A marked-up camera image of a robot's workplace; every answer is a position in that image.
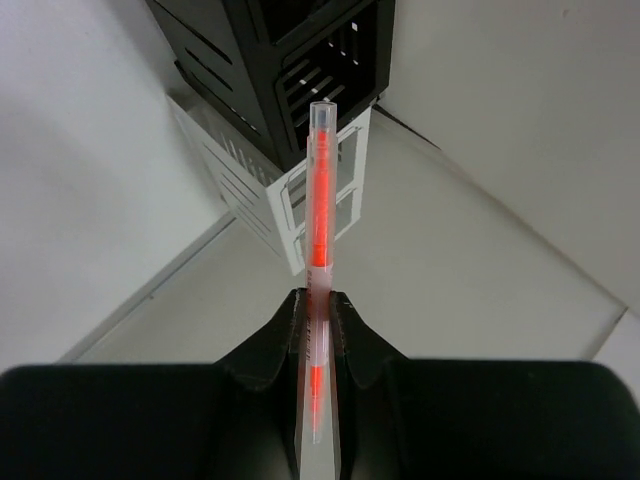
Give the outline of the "black slotted pen holder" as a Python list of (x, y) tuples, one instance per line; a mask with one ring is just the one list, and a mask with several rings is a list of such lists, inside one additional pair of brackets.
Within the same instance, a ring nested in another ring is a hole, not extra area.
[(310, 105), (347, 126), (388, 87), (394, 0), (155, 0), (183, 79), (279, 170), (306, 154)]

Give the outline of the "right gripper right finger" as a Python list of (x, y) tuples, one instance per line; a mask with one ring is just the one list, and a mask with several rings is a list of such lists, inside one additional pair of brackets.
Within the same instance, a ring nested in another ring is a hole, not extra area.
[(588, 361), (424, 359), (331, 296), (340, 479), (635, 479), (639, 409)]

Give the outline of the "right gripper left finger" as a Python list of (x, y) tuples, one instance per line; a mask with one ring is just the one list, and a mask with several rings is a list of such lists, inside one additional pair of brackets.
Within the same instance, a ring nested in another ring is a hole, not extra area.
[(220, 360), (1, 377), (5, 479), (296, 479), (304, 296)]

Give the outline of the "orange translucent highlighter pen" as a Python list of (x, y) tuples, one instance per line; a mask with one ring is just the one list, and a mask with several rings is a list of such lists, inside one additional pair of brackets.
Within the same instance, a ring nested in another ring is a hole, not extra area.
[(330, 295), (333, 280), (337, 105), (328, 100), (310, 105), (306, 163), (305, 277), (306, 374), (305, 422), (302, 441), (303, 479), (322, 476), (329, 463), (325, 433), (330, 400)]

